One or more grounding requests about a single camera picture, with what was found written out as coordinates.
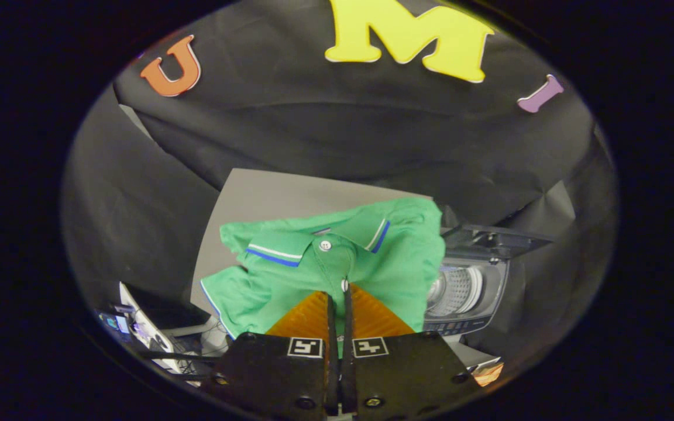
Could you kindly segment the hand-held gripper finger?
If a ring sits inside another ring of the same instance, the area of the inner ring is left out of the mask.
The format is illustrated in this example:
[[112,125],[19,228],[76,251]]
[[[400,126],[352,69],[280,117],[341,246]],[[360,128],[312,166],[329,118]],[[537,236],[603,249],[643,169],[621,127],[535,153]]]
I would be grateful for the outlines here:
[[214,365],[211,395],[254,417],[327,417],[335,413],[335,309],[315,291],[265,333],[246,332]]
[[444,413],[482,393],[438,332],[412,332],[354,284],[345,290],[341,390],[351,413]]

